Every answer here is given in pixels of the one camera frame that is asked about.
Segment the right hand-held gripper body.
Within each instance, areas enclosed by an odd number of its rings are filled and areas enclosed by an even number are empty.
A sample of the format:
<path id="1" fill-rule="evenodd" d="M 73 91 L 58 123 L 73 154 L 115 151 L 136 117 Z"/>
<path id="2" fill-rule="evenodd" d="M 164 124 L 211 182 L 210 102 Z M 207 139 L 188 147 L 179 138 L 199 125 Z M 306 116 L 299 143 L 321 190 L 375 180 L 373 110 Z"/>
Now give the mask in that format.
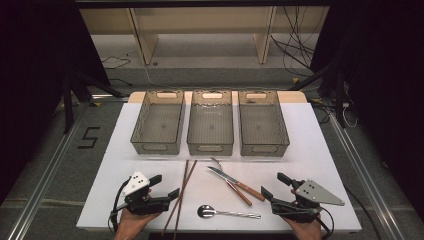
<path id="1" fill-rule="evenodd" d="M 298 223 L 311 223 L 323 210 L 321 203 L 344 206 L 345 202 L 313 180 L 297 181 L 290 186 L 295 191 L 293 202 L 277 198 L 270 201 L 272 213 Z"/>

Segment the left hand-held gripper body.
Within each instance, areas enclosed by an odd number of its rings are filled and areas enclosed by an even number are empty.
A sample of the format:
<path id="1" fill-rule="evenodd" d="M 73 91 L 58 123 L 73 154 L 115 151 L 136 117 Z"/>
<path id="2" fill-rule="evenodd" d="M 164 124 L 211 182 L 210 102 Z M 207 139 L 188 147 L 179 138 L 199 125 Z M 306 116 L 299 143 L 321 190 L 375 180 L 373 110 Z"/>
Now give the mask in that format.
<path id="1" fill-rule="evenodd" d="M 136 215 L 162 213 L 169 210 L 168 197 L 151 197 L 149 179 L 140 171 L 136 171 L 123 189 L 126 209 Z"/>

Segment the brown wooden chopstick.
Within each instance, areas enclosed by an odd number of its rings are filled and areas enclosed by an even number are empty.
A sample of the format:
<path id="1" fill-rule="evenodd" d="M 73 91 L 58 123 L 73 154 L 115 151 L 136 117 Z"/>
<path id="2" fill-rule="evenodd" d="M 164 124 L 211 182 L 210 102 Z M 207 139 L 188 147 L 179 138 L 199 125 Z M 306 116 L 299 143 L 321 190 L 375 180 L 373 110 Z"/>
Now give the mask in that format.
<path id="1" fill-rule="evenodd" d="M 185 190 L 185 186 L 186 186 L 186 179 L 189 173 L 189 160 L 186 160 L 185 162 L 185 169 L 184 169 L 184 175 L 183 175 L 183 181 L 182 181 L 182 186 L 181 186 L 181 191 L 180 191 L 180 195 L 178 198 L 178 203 L 177 203 L 177 216 L 176 216 L 176 220 L 175 220 L 175 226 L 174 226 L 174 231 L 173 231 L 173 239 L 172 240 L 177 240 L 177 230 L 178 230 L 178 226 L 179 226 L 179 219 L 180 219 L 180 212 L 181 212 L 181 204 L 183 201 L 183 196 L 184 196 L 184 190 Z"/>
<path id="2" fill-rule="evenodd" d="M 195 160 L 194 162 L 193 162 L 193 164 L 192 165 L 190 165 L 190 161 L 189 161 L 189 173 L 188 173 L 188 176 L 187 176 L 187 179 L 186 179 L 186 186 L 185 186 L 185 189 L 186 189 L 186 187 L 187 187 L 187 185 L 188 185 L 188 182 L 189 182 L 189 180 L 190 180 L 190 178 L 191 178 L 191 176 L 192 176 L 192 173 L 193 173 L 193 171 L 194 171 L 194 169 L 195 169 L 195 167 L 196 167 L 196 165 L 197 165 L 197 160 Z M 168 229 L 168 226 L 169 226 L 169 224 L 170 224 L 170 222 L 171 222 L 171 220 L 172 220 L 172 218 L 173 218 L 173 216 L 174 215 L 177 215 L 177 203 L 178 203 L 178 198 L 177 198 L 177 200 L 176 200 L 176 202 L 175 202 L 175 204 L 174 204 L 174 207 L 173 207 L 173 209 L 171 210 L 171 213 L 169 214 L 169 216 L 168 216 L 168 219 L 167 219 L 167 221 L 166 221 L 166 223 L 165 223 L 165 226 L 164 226 L 164 228 L 163 228 L 163 230 L 162 230 L 162 232 L 161 232 L 161 235 L 164 235 L 165 233 L 166 233 L 166 231 L 167 231 L 167 229 Z"/>

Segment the wooden-handled fork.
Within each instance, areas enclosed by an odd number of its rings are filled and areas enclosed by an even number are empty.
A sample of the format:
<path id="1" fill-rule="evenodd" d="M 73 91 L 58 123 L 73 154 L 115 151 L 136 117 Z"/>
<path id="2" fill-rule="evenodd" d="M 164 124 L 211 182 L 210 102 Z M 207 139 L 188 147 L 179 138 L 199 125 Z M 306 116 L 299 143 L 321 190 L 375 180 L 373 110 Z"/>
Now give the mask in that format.
<path id="1" fill-rule="evenodd" d="M 221 163 L 217 160 L 217 159 L 215 159 L 215 158 L 213 158 L 213 157 L 211 157 L 211 160 L 214 162 L 214 163 L 216 163 L 217 165 L 218 165 L 218 167 L 219 167 L 219 169 L 221 170 L 221 171 L 223 171 L 223 167 L 222 167 L 222 165 L 221 165 Z M 231 183 L 229 180 L 225 180 L 226 181 L 226 183 L 227 183 L 227 185 L 248 205 L 248 206 L 252 206 L 252 202 L 239 190 L 239 189 L 237 189 L 236 188 L 236 186 L 233 184 L 233 183 Z"/>

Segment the wooden-handled table knife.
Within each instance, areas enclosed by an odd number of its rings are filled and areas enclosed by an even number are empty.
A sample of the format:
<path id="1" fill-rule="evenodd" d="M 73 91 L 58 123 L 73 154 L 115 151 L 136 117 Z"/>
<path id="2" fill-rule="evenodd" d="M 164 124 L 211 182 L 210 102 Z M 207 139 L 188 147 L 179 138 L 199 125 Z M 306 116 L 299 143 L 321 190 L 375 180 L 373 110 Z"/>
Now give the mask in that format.
<path id="1" fill-rule="evenodd" d="M 245 185 L 244 183 L 234 179 L 233 177 L 229 176 L 228 174 L 224 173 L 223 171 L 212 167 L 212 166 L 208 166 L 209 169 L 211 169 L 214 173 L 216 173 L 217 175 L 219 175 L 220 177 L 222 177 L 225 180 L 228 180 L 229 182 L 231 182 L 232 184 L 240 187 L 241 189 L 243 189 L 244 191 L 246 191 L 247 193 L 251 194 L 252 196 L 254 196 L 255 198 L 257 198 L 260 201 L 265 201 L 265 197 L 259 193 L 258 191 L 250 188 L 249 186 Z"/>

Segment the shiny metal spoon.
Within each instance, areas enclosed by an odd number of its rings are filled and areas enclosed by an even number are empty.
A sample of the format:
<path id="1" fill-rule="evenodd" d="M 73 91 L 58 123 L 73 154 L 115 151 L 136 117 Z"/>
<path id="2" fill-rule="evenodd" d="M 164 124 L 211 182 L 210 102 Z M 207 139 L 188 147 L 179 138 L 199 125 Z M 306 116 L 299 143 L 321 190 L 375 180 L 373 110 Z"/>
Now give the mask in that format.
<path id="1" fill-rule="evenodd" d="M 212 218 L 215 215 L 225 215 L 225 216 L 236 216 L 236 217 L 244 217 L 244 218 L 253 218 L 260 219 L 260 214 L 254 213 L 241 213 L 241 212 L 228 212 L 228 211 L 218 211 L 215 210 L 210 205 L 201 205 L 197 209 L 197 215 L 201 218 Z"/>

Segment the smoky clear plastic basket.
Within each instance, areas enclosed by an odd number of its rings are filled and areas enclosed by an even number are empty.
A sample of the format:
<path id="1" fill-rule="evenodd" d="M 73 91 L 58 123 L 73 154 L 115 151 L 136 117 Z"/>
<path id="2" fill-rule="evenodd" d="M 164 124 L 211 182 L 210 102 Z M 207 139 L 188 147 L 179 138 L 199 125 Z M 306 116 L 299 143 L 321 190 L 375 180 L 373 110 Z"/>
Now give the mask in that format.
<path id="1" fill-rule="evenodd" d="M 138 154 L 177 155 L 184 121 L 184 92 L 147 91 L 130 142 Z"/>
<path id="2" fill-rule="evenodd" d="M 192 156 L 231 156 L 234 144 L 232 92 L 192 94 L 187 144 Z"/>
<path id="3" fill-rule="evenodd" d="M 290 145 L 276 91 L 239 91 L 242 156 L 282 157 Z"/>

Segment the person's right hand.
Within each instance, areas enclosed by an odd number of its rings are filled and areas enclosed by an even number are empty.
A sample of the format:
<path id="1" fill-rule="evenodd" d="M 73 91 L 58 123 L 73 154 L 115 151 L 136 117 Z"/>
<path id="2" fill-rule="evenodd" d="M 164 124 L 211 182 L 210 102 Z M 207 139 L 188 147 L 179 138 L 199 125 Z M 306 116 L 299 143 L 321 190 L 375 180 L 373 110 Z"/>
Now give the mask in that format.
<path id="1" fill-rule="evenodd" d="M 291 227 L 297 240 L 322 240 L 321 225 L 317 220 L 311 223 L 298 223 L 284 218 L 284 221 Z"/>

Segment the person's left hand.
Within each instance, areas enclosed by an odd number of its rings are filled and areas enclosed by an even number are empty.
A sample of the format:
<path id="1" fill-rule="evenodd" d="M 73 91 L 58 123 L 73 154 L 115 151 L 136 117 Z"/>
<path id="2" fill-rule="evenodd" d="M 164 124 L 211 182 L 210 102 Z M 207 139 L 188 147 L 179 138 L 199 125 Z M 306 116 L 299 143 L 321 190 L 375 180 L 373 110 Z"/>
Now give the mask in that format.
<path id="1" fill-rule="evenodd" d="M 136 215 L 124 209 L 121 213 L 120 223 L 114 240 L 134 240 L 145 226 L 158 216 L 160 216 L 160 213 Z"/>

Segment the white table sheet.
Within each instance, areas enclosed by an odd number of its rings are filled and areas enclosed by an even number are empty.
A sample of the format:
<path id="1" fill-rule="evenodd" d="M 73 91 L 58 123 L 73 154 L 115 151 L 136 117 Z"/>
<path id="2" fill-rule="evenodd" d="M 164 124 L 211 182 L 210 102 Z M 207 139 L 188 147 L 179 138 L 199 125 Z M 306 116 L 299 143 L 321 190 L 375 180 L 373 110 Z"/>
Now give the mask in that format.
<path id="1" fill-rule="evenodd" d="M 345 202 L 344 206 L 326 206 L 322 221 L 337 233 L 353 233 L 361 230 L 359 220 L 343 187 L 330 151 L 312 110 L 307 103 L 281 105 L 289 134 L 290 145 L 280 159 L 264 157 L 244 159 L 238 155 L 222 158 L 223 170 L 230 176 L 259 190 L 265 187 L 274 197 L 291 201 L 290 188 L 277 179 L 282 172 L 296 180 L 312 179 Z M 152 157 L 139 155 L 130 143 L 140 106 L 127 103 L 122 107 L 103 161 L 83 207 L 77 226 L 89 231 L 106 231 L 108 218 L 121 184 L 135 171 L 150 178 L 157 174 L 163 181 L 153 187 L 153 196 L 165 196 L 179 188 L 183 181 L 185 161 L 190 158 L 186 150 L 176 157 Z M 247 206 L 208 166 L 213 161 L 199 157 L 197 165 L 185 189 L 180 212 L 180 233 L 283 233 L 290 227 L 271 212 L 270 203 L 253 199 Z M 260 214 L 260 219 L 215 215 L 201 218 L 197 209 L 210 205 L 218 211 Z M 148 224 L 151 232 L 163 230 L 170 213 L 165 212 Z M 174 215 L 168 230 L 174 230 Z"/>

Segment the black metal stand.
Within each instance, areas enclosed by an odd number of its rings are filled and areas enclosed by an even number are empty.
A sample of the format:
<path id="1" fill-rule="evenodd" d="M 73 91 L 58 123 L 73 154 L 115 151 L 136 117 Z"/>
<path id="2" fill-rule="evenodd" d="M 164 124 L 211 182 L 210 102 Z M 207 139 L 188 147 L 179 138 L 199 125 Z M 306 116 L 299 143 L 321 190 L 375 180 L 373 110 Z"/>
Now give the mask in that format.
<path id="1" fill-rule="evenodd" d="M 329 97 L 332 93 L 335 94 L 336 120 L 342 128 L 345 128 L 346 125 L 343 117 L 344 75 L 337 63 L 329 63 L 304 81 L 296 83 L 290 88 L 290 91 L 299 91 L 319 79 L 322 80 L 322 83 L 319 86 L 318 94 L 321 97 Z"/>

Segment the black tripod stand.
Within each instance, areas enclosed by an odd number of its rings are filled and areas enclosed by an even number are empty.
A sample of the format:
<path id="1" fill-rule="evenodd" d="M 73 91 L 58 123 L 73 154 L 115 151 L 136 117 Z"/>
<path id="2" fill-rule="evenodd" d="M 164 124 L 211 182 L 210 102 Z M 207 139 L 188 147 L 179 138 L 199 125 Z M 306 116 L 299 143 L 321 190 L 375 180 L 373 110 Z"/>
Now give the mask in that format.
<path id="1" fill-rule="evenodd" d="M 94 86 L 116 98 L 128 97 L 128 94 L 117 91 L 110 85 L 102 83 L 81 71 L 70 71 L 62 80 L 62 96 L 65 110 L 65 134 L 71 130 L 74 123 L 71 94 L 74 94 L 80 102 L 90 102 L 93 99 L 93 95 L 88 90 L 88 85 Z"/>

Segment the light wooden shelf unit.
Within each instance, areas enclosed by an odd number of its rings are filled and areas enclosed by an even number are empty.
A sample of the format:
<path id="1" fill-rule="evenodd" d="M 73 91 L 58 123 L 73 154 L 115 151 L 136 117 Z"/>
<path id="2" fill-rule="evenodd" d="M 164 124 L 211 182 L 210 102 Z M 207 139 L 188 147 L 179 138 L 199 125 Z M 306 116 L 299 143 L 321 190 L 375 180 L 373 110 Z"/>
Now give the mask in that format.
<path id="1" fill-rule="evenodd" d="M 142 62 L 151 62 L 161 34 L 250 34 L 264 64 L 273 33 L 321 31 L 327 7 L 182 7 L 82 9 L 92 35 L 132 35 Z"/>

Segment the aluminium floor rail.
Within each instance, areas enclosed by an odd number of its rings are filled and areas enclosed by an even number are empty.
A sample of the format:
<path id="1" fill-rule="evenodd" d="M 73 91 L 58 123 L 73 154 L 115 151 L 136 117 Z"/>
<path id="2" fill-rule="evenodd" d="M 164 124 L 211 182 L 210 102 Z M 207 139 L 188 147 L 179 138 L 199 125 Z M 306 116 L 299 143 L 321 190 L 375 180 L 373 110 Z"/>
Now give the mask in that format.
<path id="1" fill-rule="evenodd" d="M 331 125 L 333 126 L 338 139 L 340 140 L 348 159 L 351 162 L 359 181 L 371 202 L 374 211 L 388 237 L 389 240 L 406 240 L 405 235 L 401 231 L 395 215 L 389 209 L 383 195 L 379 192 L 377 185 L 372 179 L 371 174 L 366 169 L 361 156 L 359 155 L 356 147 L 354 146 L 350 136 L 337 122 L 333 114 L 329 116 Z"/>
<path id="2" fill-rule="evenodd" d="M 0 240 L 109 240 L 111 234 L 76 227 L 124 102 L 100 98 L 74 107 L 63 132 L 64 110 L 52 124 L 5 201 Z"/>

